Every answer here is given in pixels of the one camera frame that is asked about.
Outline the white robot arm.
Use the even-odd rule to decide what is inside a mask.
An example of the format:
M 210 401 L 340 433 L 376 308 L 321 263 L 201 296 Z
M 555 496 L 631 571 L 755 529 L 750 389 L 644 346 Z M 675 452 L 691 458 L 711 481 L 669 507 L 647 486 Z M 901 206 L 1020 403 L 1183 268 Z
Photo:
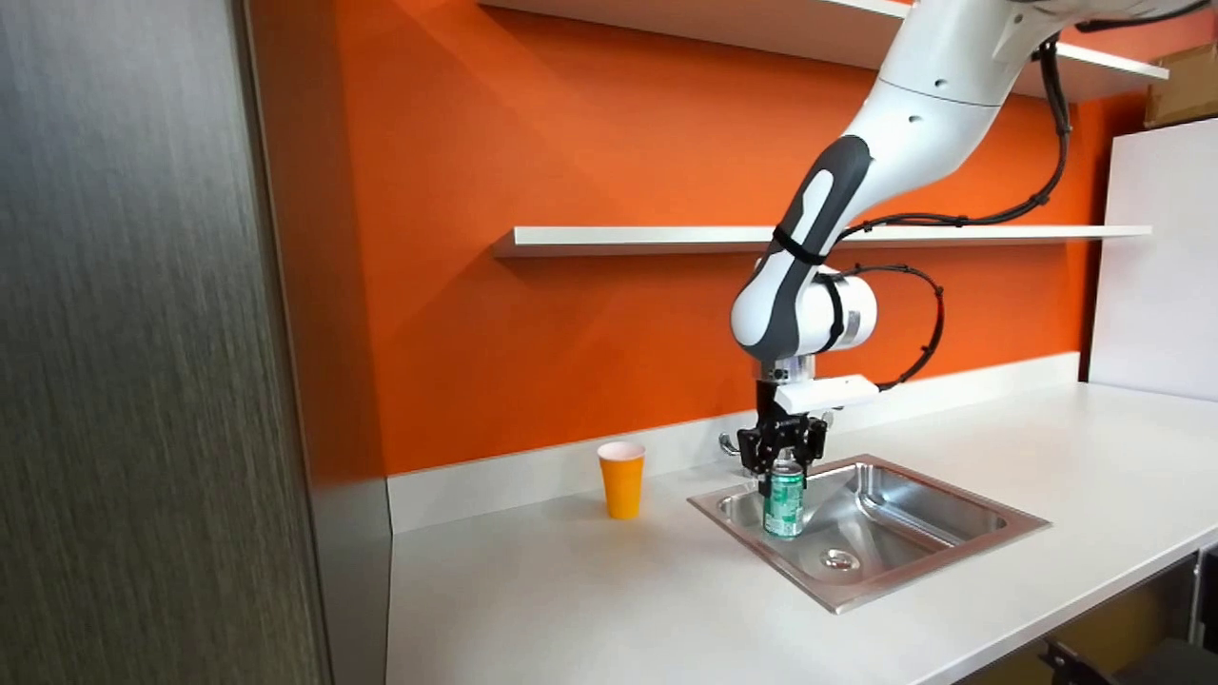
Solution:
M 1060 142 L 1071 142 L 1055 62 L 1061 25 L 1116 30 L 1165 23 L 1211 0 L 913 0 L 880 77 L 805 176 L 768 250 L 736 296 L 736 341 L 759 362 L 759 422 L 740 433 L 755 477 L 773 464 L 809 473 L 826 444 L 839 379 L 809 362 L 854 351 L 874 332 L 874 296 L 857 274 L 835 274 L 829 250 L 868 227 L 861 213 L 951 176 L 991 133 L 1027 62 L 1042 63 Z

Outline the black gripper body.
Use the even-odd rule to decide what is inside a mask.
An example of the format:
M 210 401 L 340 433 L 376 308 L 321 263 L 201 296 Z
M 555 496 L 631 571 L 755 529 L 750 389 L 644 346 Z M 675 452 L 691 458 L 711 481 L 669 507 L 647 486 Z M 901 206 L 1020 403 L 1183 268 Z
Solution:
M 762 383 L 755 389 L 759 422 L 750 425 L 750 430 L 759 430 L 762 441 L 764 441 L 768 469 L 773 469 L 773 459 L 778 459 L 781 450 L 791 450 L 791 452 L 800 450 L 800 430 L 815 417 L 815 415 L 784 415 L 784 412 L 778 407 L 773 393 L 778 393 L 778 389 L 773 389 L 768 379 L 762 379 Z

